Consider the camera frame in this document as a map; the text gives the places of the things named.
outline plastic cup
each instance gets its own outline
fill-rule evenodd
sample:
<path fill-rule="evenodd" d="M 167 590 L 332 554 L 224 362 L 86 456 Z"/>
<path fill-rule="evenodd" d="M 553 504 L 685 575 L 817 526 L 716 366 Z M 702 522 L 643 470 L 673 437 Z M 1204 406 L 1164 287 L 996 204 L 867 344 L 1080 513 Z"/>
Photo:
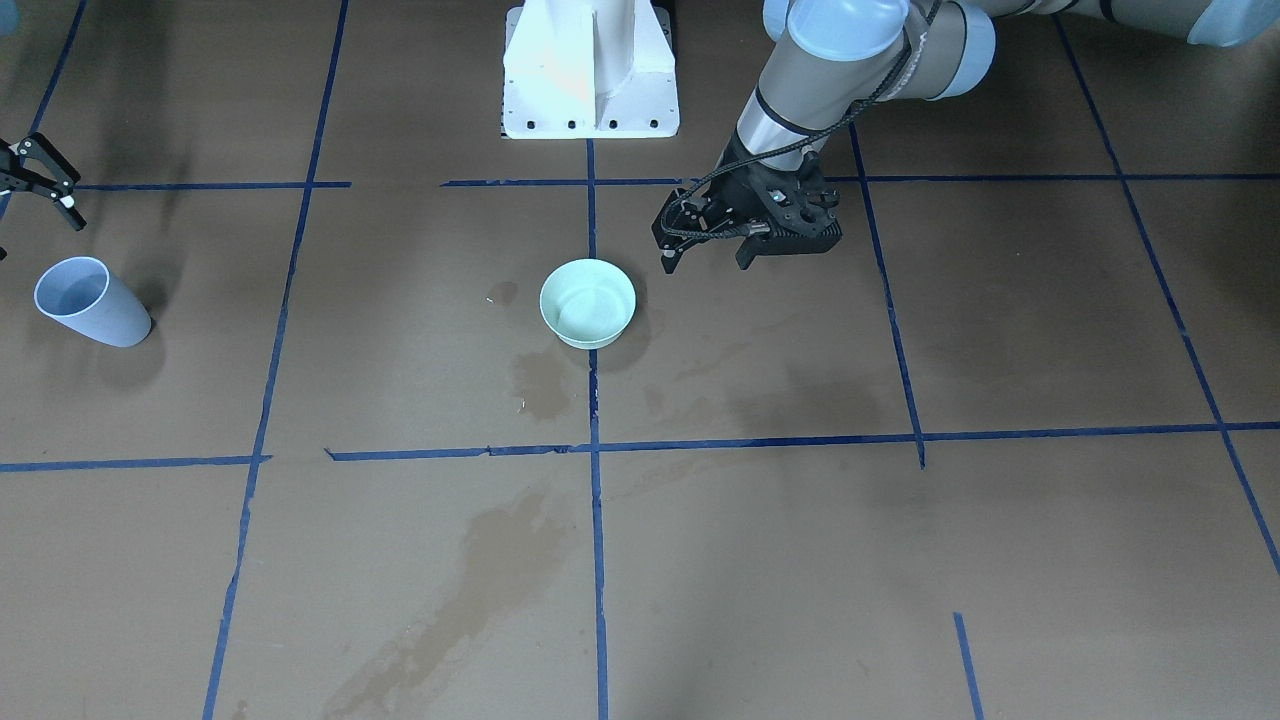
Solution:
<path fill-rule="evenodd" d="M 131 347 L 151 332 L 151 315 L 96 258 L 68 258 L 36 282 L 36 307 L 84 337 Z"/>

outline black cable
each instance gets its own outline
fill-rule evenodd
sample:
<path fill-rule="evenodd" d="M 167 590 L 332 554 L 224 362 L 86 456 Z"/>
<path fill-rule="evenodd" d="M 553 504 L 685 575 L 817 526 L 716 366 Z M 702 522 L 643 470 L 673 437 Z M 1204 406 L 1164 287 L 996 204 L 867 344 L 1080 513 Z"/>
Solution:
<path fill-rule="evenodd" d="M 933 0 L 933 5 L 929 8 L 928 15 L 925 15 L 924 18 L 925 27 L 933 27 L 933 18 L 937 17 L 938 10 L 941 8 L 942 8 L 942 0 Z M 677 231 L 676 228 L 667 224 L 667 219 L 671 217 L 671 211 L 673 209 L 678 208 L 681 204 L 687 201 L 690 197 L 694 196 L 695 192 L 705 187 L 713 179 L 732 173 L 733 170 L 737 170 L 740 168 L 745 168 L 746 165 L 750 165 L 753 163 L 759 163 L 760 160 L 768 160 L 769 158 L 777 158 L 778 155 L 786 155 L 787 152 L 799 150 L 806 145 L 813 145 L 819 140 L 826 140 L 827 137 L 831 137 L 831 135 L 835 133 L 836 131 L 846 128 L 850 124 L 852 124 L 852 122 L 858 119 L 859 115 L 865 113 L 868 108 L 870 108 L 872 105 L 876 104 L 877 100 L 879 100 L 881 95 L 883 95 L 884 91 L 887 91 L 893 83 L 899 81 L 899 77 L 902 74 L 902 69 L 906 68 L 908 60 L 911 59 L 911 51 L 913 51 L 911 42 L 910 38 L 908 38 L 908 41 L 902 45 L 902 50 L 897 54 L 897 58 L 893 60 L 893 67 L 891 67 L 888 69 L 888 73 L 884 74 L 884 79 L 882 79 L 879 85 L 876 86 L 876 90 L 873 90 L 872 94 L 868 95 L 865 99 L 855 100 L 849 106 L 849 110 L 845 111 L 845 117 L 837 120 L 836 124 L 826 129 L 818 131 L 810 136 L 803 137 L 792 142 L 791 145 L 785 145 L 776 150 L 760 152 L 759 155 L 751 155 L 750 158 L 744 158 L 741 160 L 737 160 L 736 163 L 730 163 L 728 165 L 717 168 L 710 173 L 708 173 L 705 177 L 699 178 L 698 182 L 695 182 L 689 190 L 681 191 L 671 202 L 667 204 L 666 208 L 662 209 L 662 213 L 658 215 L 658 223 L 662 227 L 662 232 L 677 237 L 684 237 L 686 240 L 728 240 L 732 237 L 741 237 L 742 233 L 737 229 L 719 231 L 719 232 Z"/>

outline blue tape line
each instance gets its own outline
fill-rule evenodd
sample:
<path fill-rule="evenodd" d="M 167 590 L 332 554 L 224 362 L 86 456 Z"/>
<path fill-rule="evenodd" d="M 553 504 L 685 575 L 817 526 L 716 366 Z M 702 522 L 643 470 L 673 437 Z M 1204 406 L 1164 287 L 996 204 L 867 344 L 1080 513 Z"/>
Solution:
<path fill-rule="evenodd" d="M 1105 174 L 996 174 L 996 176 L 868 176 L 867 182 L 1115 182 Z M 847 182 L 858 182 L 851 178 Z"/>
<path fill-rule="evenodd" d="M 773 437 L 737 439 L 673 439 L 645 442 L 603 442 L 600 452 L 645 452 L 653 450 L 731 450 L 739 447 L 820 447 L 828 445 L 882 445 L 915 442 L 911 433 L 879 436 Z"/>
<path fill-rule="evenodd" d="M 1033 430 L 973 430 L 954 433 L 924 433 L 928 442 L 954 442 L 973 439 L 1029 439 L 1055 437 L 1108 437 L 1108 436 L 1160 436 L 1174 433 L 1216 433 L 1212 423 L 1185 425 L 1119 425 L 1110 428 L 1041 428 Z"/>
<path fill-rule="evenodd" d="M 298 268 L 298 252 L 302 249 L 302 237 L 307 227 L 307 213 L 311 209 L 311 191 L 316 179 L 316 168 L 320 164 L 320 149 L 324 145 L 325 120 L 329 115 L 329 100 L 333 97 L 333 83 L 338 74 L 338 55 L 342 50 L 342 36 L 347 26 L 347 4 L 342 0 L 338 10 L 338 29 L 334 32 L 333 51 L 329 55 L 329 76 L 325 79 L 324 96 L 320 101 L 320 115 L 316 120 L 315 140 L 311 145 L 311 165 L 307 169 L 307 184 L 302 190 L 302 206 L 298 210 L 298 225 L 293 234 L 293 252 L 289 256 L 289 272 L 284 279 L 284 295 L 280 299 L 280 315 L 275 327 L 275 343 L 271 347 L 271 364 L 266 373 L 266 388 L 262 392 L 262 416 L 259 420 L 257 434 L 253 438 L 255 461 L 250 464 L 248 479 L 244 483 L 244 502 L 241 506 L 239 538 L 236 546 L 236 570 L 232 580 L 227 585 L 227 596 L 223 600 L 223 615 L 218 626 L 218 644 L 214 647 L 214 662 L 209 671 L 209 689 L 205 694 L 204 720 L 214 719 L 214 706 L 218 701 L 218 685 L 223 674 L 223 660 L 227 657 L 227 638 L 230 634 L 232 614 L 236 610 L 236 593 L 239 588 L 241 568 L 244 564 L 244 543 L 248 538 L 250 502 L 257 488 L 257 474 L 261 462 L 256 459 L 261 456 L 266 445 L 266 428 L 271 418 L 271 401 L 275 396 L 275 379 L 280 369 L 280 352 L 284 347 L 284 331 L 289 320 L 289 296 L 293 291 L 293 275 Z"/>
<path fill-rule="evenodd" d="M 440 183 L 440 187 L 530 187 L 530 186 L 553 186 L 553 187 L 581 187 L 589 181 L 586 178 L 562 178 L 562 179 L 461 179 L 449 181 Z"/>
<path fill-rule="evenodd" d="M 1266 423 L 1228 423 L 1226 429 L 1236 430 L 1280 430 L 1280 420 Z"/>
<path fill-rule="evenodd" d="M 76 8 L 76 15 L 72 18 L 70 28 L 67 31 L 63 50 L 59 53 L 58 63 L 54 65 L 54 74 L 49 77 L 49 85 L 45 86 L 45 95 L 40 99 L 40 105 L 36 108 L 36 117 L 31 120 L 31 128 L 27 131 L 27 135 L 38 131 L 40 124 L 45 120 L 45 110 L 49 109 L 49 101 L 54 99 L 54 90 L 58 87 L 58 81 L 63 77 L 63 68 L 67 67 L 67 58 L 72 53 L 72 45 L 76 44 L 76 35 L 79 33 L 79 23 L 84 18 L 84 6 L 87 4 L 88 0 L 81 0 Z M 13 193 L 0 195 L 0 219 L 4 219 L 5 210 L 9 209 L 10 199 L 13 199 Z"/>
<path fill-rule="evenodd" d="M 325 454 L 334 462 L 367 462 L 371 460 L 434 460 L 440 457 L 506 457 L 511 455 L 564 455 L 590 452 L 590 445 L 515 445 L 508 447 L 453 447 L 440 450 L 385 450 L 375 452 L 333 452 Z"/>
<path fill-rule="evenodd" d="M 348 188 L 351 182 L 174 182 L 174 183 L 132 183 L 132 184 L 78 184 L 76 191 L 95 192 L 174 192 L 189 190 L 306 190 L 307 187 Z"/>
<path fill-rule="evenodd" d="M 897 369 L 902 375 L 902 393 L 906 396 L 906 413 L 911 416 L 911 432 L 915 433 L 915 451 L 924 468 L 924 438 L 920 432 L 920 415 L 915 410 L 915 393 L 911 391 L 911 373 L 906 369 L 906 352 L 902 350 L 902 333 L 897 327 L 897 309 L 893 306 L 893 290 L 888 283 L 888 270 L 884 266 L 884 251 L 879 242 L 879 228 L 876 224 L 876 208 L 872 205 L 872 188 L 867 183 L 867 165 L 863 163 L 863 149 L 858 143 L 858 131 L 849 126 L 849 141 L 854 147 L 854 161 L 858 163 L 859 184 L 863 190 L 863 205 L 867 208 L 867 224 L 872 232 L 872 247 L 876 250 L 876 266 L 879 269 L 881 283 L 884 286 L 884 306 L 888 310 L 888 327 L 893 333 L 893 351 L 897 354 Z"/>
<path fill-rule="evenodd" d="M 595 141 L 586 140 L 586 256 L 595 255 Z"/>
<path fill-rule="evenodd" d="M 595 556 L 595 693 L 599 720 L 609 720 L 609 652 L 604 623 L 604 509 L 600 503 L 600 382 L 596 351 L 588 354 L 591 423 L 591 547 Z"/>
<path fill-rule="evenodd" d="M 1132 181 L 1277 181 L 1280 173 L 1140 173 L 1125 174 Z"/>
<path fill-rule="evenodd" d="M 1089 105 L 1089 113 L 1093 114 L 1093 122 L 1098 126 L 1098 133 L 1102 136 L 1102 143 L 1107 150 L 1107 155 L 1111 158 L 1111 164 L 1115 167 L 1116 176 L 1120 177 L 1120 187 L 1124 190 L 1125 201 L 1129 204 L 1129 211 L 1133 214 L 1134 223 L 1138 225 L 1138 234 L 1142 237 L 1142 246 L 1147 251 L 1147 259 L 1151 261 L 1151 269 L 1156 273 L 1156 281 L 1160 283 L 1161 292 L 1165 293 L 1165 304 L 1169 305 L 1169 311 L 1174 316 L 1178 332 L 1183 337 L 1183 346 L 1187 348 L 1187 356 L 1192 361 L 1192 368 L 1196 369 L 1196 379 L 1199 382 L 1201 389 L 1204 392 L 1204 401 L 1208 402 L 1208 409 L 1213 414 L 1213 421 L 1222 434 L 1222 445 L 1226 446 L 1226 454 L 1231 459 L 1231 466 L 1235 469 L 1235 477 L 1240 483 L 1240 489 L 1244 491 L 1244 497 L 1249 503 L 1249 510 L 1253 512 L 1253 520 L 1257 523 L 1258 532 L 1262 534 L 1262 541 L 1266 543 L 1267 552 L 1271 555 L 1271 565 L 1275 568 L 1276 574 L 1280 574 L 1280 552 L 1276 550 L 1275 539 L 1271 537 L 1271 529 L 1267 527 L 1266 518 L 1262 515 L 1262 509 L 1258 506 L 1257 497 L 1253 495 L 1253 487 L 1249 484 L 1249 478 L 1245 475 L 1244 466 L 1240 464 L 1240 459 L 1235 452 L 1235 443 L 1231 442 L 1231 433 L 1226 423 L 1222 420 L 1222 413 L 1219 410 L 1217 400 L 1213 398 L 1213 391 L 1210 389 L 1208 378 L 1204 375 L 1204 368 L 1201 365 L 1199 356 L 1196 354 L 1196 346 L 1192 343 L 1190 333 L 1187 331 L 1187 323 L 1183 320 L 1183 314 L 1178 309 L 1178 302 L 1174 300 L 1174 293 L 1169 287 L 1167 278 L 1165 278 L 1165 270 L 1160 265 L 1160 259 L 1156 256 L 1156 247 L 1151 242 L 1151 236 L 1147 232 L 1147 224 L 1143 222 L 1142 213 L 1138 210 L 1138 202 L 1133 197 L 1129 182 L 1124 179 L 1120 158 L 1116 155 L 1115 146 L 1111 143 L 1111 136 L 1107 133 L 1107 128 L 1102 123 L 1102 113 L 1098 111 L 1098 106 L 1093 101 L 1093 94 L 1089 92 L 1089 85 L 1084 79 L 1084 70 L 1080 68 L 1080 63 L 1075 58 L 1075 51 L 1071 50 L 1071 41 L 1066 36 L 1066 28 L 1062 26 L 1062 20 L 1057 15 L 1053 15 L 1053 26 L 1057 28 L 1059 38 L 1062 41 L 1062 49 L 1066 51 L 1066 58 L 1070 60 L 1071 69 L 1075 72 L 1075 79 L 1080 85 L 1084 100 Z"/>
<path fill-rule="evenodd" d="M 1097 173 L 1039 173 L 1039 174 L 991 174 L 991 176 L 867 176 L 867 182 L 1116 182 L 1130 181 L 1280 181 L 1280 173 L 1140 173 L 1140 174 L 1097 174 Z M 829 176 L 828 182 L 861 182 L 858 176 Z M 687 178 L 696 182 L 698 178 Z M 559 179 L 456 179 L 442 183 L 440 187 L 507 187 L 507 186 L 585 186 L 588 178 Z M 682 184 L 685 178 L 595 178 L 595 184 L 644 186 L 644 184 Z"/>
<path fill-rule="evenodd" d="M 265 462 L 270 456 L 261 457 Z M 140 468 L 195 468 L 198 465 L 248 465 L 251 455 L 220 457 L 142 457 L 136 460 L 63 460 L 52 462 L 0 462 L 0 473 L 49 473 L 59 470 L 118 470 Z"/>
<path fill-rule="evenodd" d="M 1280 420 L 1257 423 L 1230 423 L 1231 430 L 1280 430 Z M 1092 428 L 1030 428 L 1012 430 L 960 430 L 922 433 L 925 442 L 964 442 L 997 439 L 1034 438 L 1073 438 L 1073 437 L 1116 437 L 1116 436 L 1161 436 L 1178 433 L 1217 433 L 1212 423 L 1189 423 L 1172 425 L 1115 425 Z M 813 437 L 772 437 L 772 438 L 723 438 L 723 439 L 659 439 L 637 442 L 602 442 L 600 452 L 650 452 L 664 450 L 732 450 L 746 447 L 818 447 L 832 445 L 887 445 L 914 443 L 914 433 L 888 433 L 868 436 L 813 436 Z M 361 462 L 378 460 L 430 460 L 439 457 L 480 457 L 506 455 L 548 455 L 593 452 L 591 443 L 582 445 L 516 445 L 508 447 L 454 447 L 439 450 L 388 450 L 374 452 L 333 452 L 325 450 L 335 462 Z"/>
<path fill-rule="evenodd" d="M 969 652 L 969 633 L 964 629 L 964 615 L 952 612 L 956 623 L 956 639 L 960 642 L 960 660 L 964 661 L 964 676 L 969 682 L 969 702 L 973 703 L 974 720 L 986 720 L 982 711 L 982 694 L 978 692 L 978 676 L 973 671 L 973 653 Z"/>
<path fill-rule="evenodd" d="M 680 184 L 685 181 L 680 178 L 595 178 L 595 184 Z"/>

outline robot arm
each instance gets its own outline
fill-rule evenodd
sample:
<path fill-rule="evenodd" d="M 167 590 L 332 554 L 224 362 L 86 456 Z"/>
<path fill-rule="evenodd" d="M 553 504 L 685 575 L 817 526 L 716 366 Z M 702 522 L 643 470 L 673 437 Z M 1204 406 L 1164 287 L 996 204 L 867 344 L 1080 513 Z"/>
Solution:
<path fill-rule="evenodd" d="M 765 5 L 767 26 L 777 5 Z M 744 238 L 744 270 L 760 255 L 831 250 L 842 231 L 840 193 L 818 161 L 827 138 L 874 102 L 969 91 L 995 54 L 991 19 L 956 0 L 799 0 L 785 9 L 777 47 L 717 169 L 672 192 L 654 219 L 667 273 L 710 240 Z"/>
<path fill-rule="evenodd" d="M 49 168 L 52 178 L 46 178 L 38 173 L 22 167 L 23 160 L 38 160 Z M 76 183 L 81 176 L 76 168 L 63 158 L 63 154 L 54 147 L 54 143 L 38 132 L 9 145 L 0 140 L 0 195 L 9 192 L 33 192 L 54 201 L 54 206 L 63 214 L 73 229 L 84 229 L 84 218 L 76 209 Z M 0 260 L 5 256 L 0 250 Z"/>

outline water stain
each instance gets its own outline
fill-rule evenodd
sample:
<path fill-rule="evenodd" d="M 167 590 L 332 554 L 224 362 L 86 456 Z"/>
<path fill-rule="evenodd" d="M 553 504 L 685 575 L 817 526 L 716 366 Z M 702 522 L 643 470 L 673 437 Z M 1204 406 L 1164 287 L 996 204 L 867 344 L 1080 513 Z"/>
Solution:
<path fill-rule="evenodd" d="M 730 357 L 732 357 L 732 356 L 742 352 L 748 347 L 751 347 L 751 346 L 749 343 L 745 343 L 745 342 L 732 342 L 730 345 L 726 345 L 724 350 L 721 350 L 719 356 L 717 356 L 714 360 L 696 363 L 692 368 L 690 368 L 687 370 L 682 370 L 680 374 L 677 374 L 675 378 L 672 378 L 671 382 L 680 382 L 680 380 L 689 379 L 689 378 L 700 378 L 700 377 L 710 373 L 712 370 L 716 370 L 726 360 L 728 360 Z"/>
<path fill-rule="evenodd" d="M 425 717 L 484 632 L 550 584 L 564 561 L 567 523 L 545 496 L 476 515 L 463 539 L 462 578 L 434 612 L 392 638 L 324 706 L 325 720 Z"/>
<path fill-rule="evenodd" d="M 489 295 L 485 296 L 485 301 L 490 305 L 498 305 L 499 307 L 506 307 L 516 300 L 516 292 L 520 291 L 520 286 L 512 282 L 498 283 L 489 288 Z"/>
<path fill-rule="evenodd" d="M 552 346 L 545 352 L 531 352 L 516 359 L 516 389 L 512 395 L 520 398 L 521 415 L 531 415 L 535 420 L 550 420 L 563 415 L 572 406 L 564 392 L 564 377 L 568 368 L 563 356 Z"/>

